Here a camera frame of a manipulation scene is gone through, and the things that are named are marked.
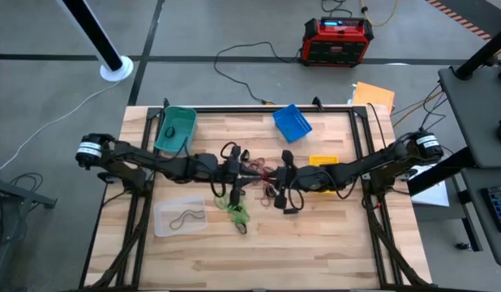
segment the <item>gray floor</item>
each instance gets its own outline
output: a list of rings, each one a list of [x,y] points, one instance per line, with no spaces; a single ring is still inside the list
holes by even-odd
[[[372,17],[384,19],[388,15],[394,1],[386,2],[389,5],[368,1]],[[89,4],[120,52],[142,53],[156,0],[90,0]],[[301,44],[304,22],[322,15],[319,5],[319,0],[168,0],[151,54],[213,56],[231,45],[271,41],[279,55],[290,56]],[[358,0],[348,0],[343,7],[358,14],[360,5]],[[483,43],[425,1],[404,0],[392,22],[375,29],[366,56],[458,59],[469,57]],[[92,52],[54,0],[0,0],[0,54]],[[255,47],[227,55],[271,53],[266,47]],[[362,81],[395,91],[398,109],[424,98],[435,87],[442,67],[220,64],[222,71],[248,82],[257,97],[279,104],[307,103],[315,96],[325,103],[344,103],[353,91],[352,84]],[[98,62],[0,61],[0,165],[38,127],[66,113],[89,94],[110,86],[101,80],[98,69]],[[0,173],[8,180],[37,171],[45,177],[40,192],[58,198],[53,211],[38,208],[28,218],[27,236],[15,254],[6,287],[28,286],[29,291],[77,287],[104,184],[94,171],[86,172],[76,165],[76,146],[89,132],[118,134],[134,75],[47,128]],[[164,97],[174,105],[254,104],[243,86],[219,76],[208,62],[150,62],[137,105],[160,105]],[[439,112],[447,114],[447,119],[432,131],[451,150],[462,148],[465,142],[448,104]],[[422,119],[423,112],[416,112],[396,128],[396,133],[414,130]],[[435,283],[501,290],[501,267],[495,264],[486,243],[485,251],[476,254],[452,247],[466,239],[460,221],[420,222],[420,230]]]

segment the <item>white cable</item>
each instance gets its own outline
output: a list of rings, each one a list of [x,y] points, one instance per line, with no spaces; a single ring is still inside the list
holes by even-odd
[[[38,135],[41,131],[43,131],[46,127],[52,125],[52,124],[55,124],[56,122],[59,122],[61,120],[63,120],[64,118],[70,116],[71,114],[73,114],[76,110],[79,110],[79,108],[84,105],[87,101],[89,101],[91,98],[109,90],[109,89],[112,89],[114,87],[116,87],[121,81],[118,81],[116,84],[110,86],[110,87],[107,87],[105,89],[101,89],[100,91],[96,92],[96,93],[93,93],[92,95],[90,95],[89,97],[85,98],[85,100],[83,102],[81,102],[77,107],[75,107],[72,111],[70,111],[68,114],[65,114],[63,116],[61,116],[60,118],[57,118],[55,120],[53,120],[52,122],[48,122],[46,123],[43,127],[39,128],[38,130],[36,130],[34,132],[34,134],[32,134],[27,140],[25,140],[25,142],[23,142],[20,147],[18,147],[18,150],[16,150],[16,153],[15,155],[13,155],[13,157],[11,157],[8,161],[6,161],[6,163],[4,163],[2,166],[0,166],[0,170],[2,170],[4,167],[6,167],[8,164],[10,164],[17,156],[18,154],[20,153],[20,151],[22,150],[22,148],[27,144],[29,143],[29,141],[34,138],[34,136]]]

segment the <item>keyboard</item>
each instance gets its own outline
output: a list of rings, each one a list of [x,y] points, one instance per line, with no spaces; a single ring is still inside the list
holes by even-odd
[[[489,187],[482,189],[482,195],[486,206],[492,213],[497,229],[501,232],[501,187]]]

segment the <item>yellow block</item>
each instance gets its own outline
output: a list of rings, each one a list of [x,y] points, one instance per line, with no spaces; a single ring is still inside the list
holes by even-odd
[[[395,93],[391,90],[378,88],[363,82],[357,83],[357,89],[355,89],[355,95],[353,96],[354,105],[365,105],[368,102],[372,105],[386,105],[389,114],[391,114],[394,101]]]
[[[323,164],[339,163],[339,159],[334,156],[312,155],[310,156],[309,165],[319,166]],[[324,191],[325,194],[333,194],[334,191]]]

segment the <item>wooden tabletop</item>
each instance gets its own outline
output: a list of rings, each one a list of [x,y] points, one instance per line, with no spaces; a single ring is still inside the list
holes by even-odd
[[[387,143],[394,140],[385,107],[377,112]],[[379,127],[369,111],[375,149],[382,147]],[[147,107],[128,107],[120,140],[140,146]],[[310,155],[337,155],[340,162],[356,160],[349,116],[339,113],[304,114],[313,131],[288,144],[270,114],[198,114],[192,152],[218,156],[228,141],[250,151],[251,159],[263,157],[267,166],[282,165],[281,150],[289,149],[297,166],[308,164]],[[359,132],[363,138],[362,124]],[[150,135],[152,147],[154,134]],[[364,140],[363,152],[367,153]],[[396,188],[407,191],[405,183]],[[141,290],[248,290],[248,289],[367,289],[379,283],[371,247],[366,211],[361,206],[362,187],[358,182],[347,200],[335,194],[306,193],[305,208],[298,215],[283,215],[273,206],[260,203],[262,185],[245,187],[243,202],[250,214],[248,234],[241,235],[229,215],[217,208],[208,184],[177,185],[156,176],[152,206],[159,201],[189,195],[205,199],[208,227],[188,235],[159,238],[150,217]],[[120,184],[108,188],[105,199],[122,191]],[[395,242],[409,264],[424,280],[430,273],[422,240],[407,195],[386,196]],[[102,210],[85,285],[90,285],[109,267],[122,247],[130,196],[109,202]],[[129,266],[133,264],[132,252]],[[383,250],[388,278],[387,252]],[[128,268],[126,281],[131,279]]]

